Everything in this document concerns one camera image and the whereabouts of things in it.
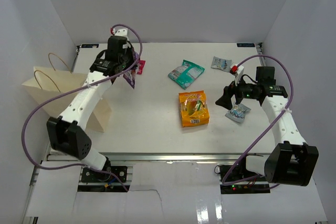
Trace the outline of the purple berry candy packet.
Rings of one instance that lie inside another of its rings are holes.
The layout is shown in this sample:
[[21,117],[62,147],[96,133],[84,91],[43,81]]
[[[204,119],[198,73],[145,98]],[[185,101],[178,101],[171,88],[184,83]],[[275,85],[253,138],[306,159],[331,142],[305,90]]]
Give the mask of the purple berry candy packet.
[[[133,62],[137,59],[138,54],[136,52],[132,53],[132,58],[127,62],[125,69],[128,69]],[[127,81],[127,83],[131,86],[131,88],[135,88],[135,78],[138,71],[138,63],[136,63],[129,71],[123,74],[123,78]]]

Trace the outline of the orange mango candy bag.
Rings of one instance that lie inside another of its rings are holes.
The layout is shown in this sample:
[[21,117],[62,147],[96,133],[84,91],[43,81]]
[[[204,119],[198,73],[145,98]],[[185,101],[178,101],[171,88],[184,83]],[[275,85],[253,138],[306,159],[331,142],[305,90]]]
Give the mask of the orange mango candy bag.
[[203,90],[178,95],[182,127],[195,127],[209,123],[209,110]]

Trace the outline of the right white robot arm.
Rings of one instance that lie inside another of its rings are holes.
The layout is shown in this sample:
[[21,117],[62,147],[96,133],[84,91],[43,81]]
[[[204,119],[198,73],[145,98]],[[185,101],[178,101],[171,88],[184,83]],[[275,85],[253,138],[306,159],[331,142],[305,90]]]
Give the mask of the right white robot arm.
[[267,115],[269,129],[272,131],[275,148],[267,156],[244,154],[234,165],[238,177],[247,182],[252,178],[264,177],[273,184],[307,186],[316,166],[319,152],[315,146],[308,145],[299,133],[290,110],[289,98],[283,86],[276,85],[274,67],[257,67],[256,81],[244,81],[242,66],[232,65],[231,74],[235,80],[224,88],[223,95],[216,104],[226,109],[243,99],[257,100]]

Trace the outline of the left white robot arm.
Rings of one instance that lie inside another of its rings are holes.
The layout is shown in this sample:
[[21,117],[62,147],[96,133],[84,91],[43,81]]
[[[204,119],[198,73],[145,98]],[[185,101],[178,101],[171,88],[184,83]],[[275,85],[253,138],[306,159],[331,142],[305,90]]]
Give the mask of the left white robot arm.
[[111,168],[107,158],[92,147],[85,133],[88,120],[103,94],[112,86],[115,78],[97,84],[129,68],[135,61],[135,53],[126,35],[112,35],[107,49],[101,51],[89,69],[83,84],[69,106],[59,117],[50,117],[47,131],[51,147],[93,168],[93,176],[101,182],[110,178]]

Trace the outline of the beige paper bag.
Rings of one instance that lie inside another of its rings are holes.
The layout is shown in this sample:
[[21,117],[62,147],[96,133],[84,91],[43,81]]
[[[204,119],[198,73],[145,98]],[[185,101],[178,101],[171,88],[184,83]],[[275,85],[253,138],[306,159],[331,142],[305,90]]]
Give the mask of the beige paper bag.
[[[41,104],[60,94],[77,89],[86,83],[85,73],[73,73],[70,70],[57,70],[54,67],[34,67],[34,77],[25,81],[22,86]],[[70,94],[43,106],[43,109],[52,117],[58,117],[63,110],[69,107],[75,94]],[[99,98],[97,105],[89,114],[86,128],[104,132],[111,115],[111,108],[104,98]]]

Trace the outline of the small pink snack packet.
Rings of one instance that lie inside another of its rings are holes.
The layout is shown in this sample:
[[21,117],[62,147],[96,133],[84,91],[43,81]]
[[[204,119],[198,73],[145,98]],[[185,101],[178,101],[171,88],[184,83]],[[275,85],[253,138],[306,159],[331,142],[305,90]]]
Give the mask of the small pink snack packet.
[[142,74],[144,66],[145,66],[145,60],[139,60],[137,74]]

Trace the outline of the grey snack packet near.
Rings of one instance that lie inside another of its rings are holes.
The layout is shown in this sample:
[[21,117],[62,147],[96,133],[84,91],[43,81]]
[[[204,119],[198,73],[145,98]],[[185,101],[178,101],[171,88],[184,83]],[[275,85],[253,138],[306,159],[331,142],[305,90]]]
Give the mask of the grey snack packet near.
[[230,120],[237,122],[237,123],[243,123],[245,121],[246,114],[249,113],[251,109],[243,104],[236,104],[227,111],[225,116],[229,118]]

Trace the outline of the grey snack packet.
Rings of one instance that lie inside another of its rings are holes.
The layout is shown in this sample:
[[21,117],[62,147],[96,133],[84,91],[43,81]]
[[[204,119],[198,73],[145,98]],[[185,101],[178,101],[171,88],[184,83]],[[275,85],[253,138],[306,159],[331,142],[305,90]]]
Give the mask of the grey snack packet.
[[245,121],[246,114],[249,113],[251,109],[243,104],[236,104],[227,111],[225,116],[229,118],[230,120],[237,122],[237,123],[243,123]]
[[232,60],[213,57],[211,68],[219,69],[224,72],[230,72],[231,65],[232,65]]

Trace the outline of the grey snack packet far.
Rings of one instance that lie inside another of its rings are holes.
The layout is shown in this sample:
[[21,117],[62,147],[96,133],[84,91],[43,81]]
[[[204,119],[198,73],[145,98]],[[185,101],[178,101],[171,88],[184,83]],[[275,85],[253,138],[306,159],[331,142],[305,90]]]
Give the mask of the grey snack packet far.
[[213,57],[211,68],[219,69],[224,72],[230,72],[231,65],[232,65],[232,60]]

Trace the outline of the teal snack packet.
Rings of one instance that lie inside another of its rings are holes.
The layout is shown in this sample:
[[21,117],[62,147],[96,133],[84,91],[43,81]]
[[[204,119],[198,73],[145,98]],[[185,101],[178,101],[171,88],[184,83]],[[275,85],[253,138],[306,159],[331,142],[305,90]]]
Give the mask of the teal snack packet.
[[186,90],[200,75],[205,68],[187,60],[172,70],[167,76],[177,83],[182,89]]

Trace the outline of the aluminium table rail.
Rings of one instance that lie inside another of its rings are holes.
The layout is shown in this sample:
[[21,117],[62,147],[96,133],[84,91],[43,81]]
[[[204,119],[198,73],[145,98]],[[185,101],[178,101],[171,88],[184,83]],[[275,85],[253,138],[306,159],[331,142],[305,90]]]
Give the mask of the aluminium table rail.
[[111,161],[225,161],[236,160],[238,153],[103,153]]

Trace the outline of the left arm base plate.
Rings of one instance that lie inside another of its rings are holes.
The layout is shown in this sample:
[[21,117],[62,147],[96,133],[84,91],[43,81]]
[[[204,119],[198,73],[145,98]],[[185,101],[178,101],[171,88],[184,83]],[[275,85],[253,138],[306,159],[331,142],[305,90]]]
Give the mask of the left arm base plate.
[[[109,172],[114,173],[121,182],[127,185],[128,168],[126,166],[111,166]],[[88,168],[83,168],[79,179],[78,192],[87,193],[126,193],[127,191],[112,175],[97,173]]]

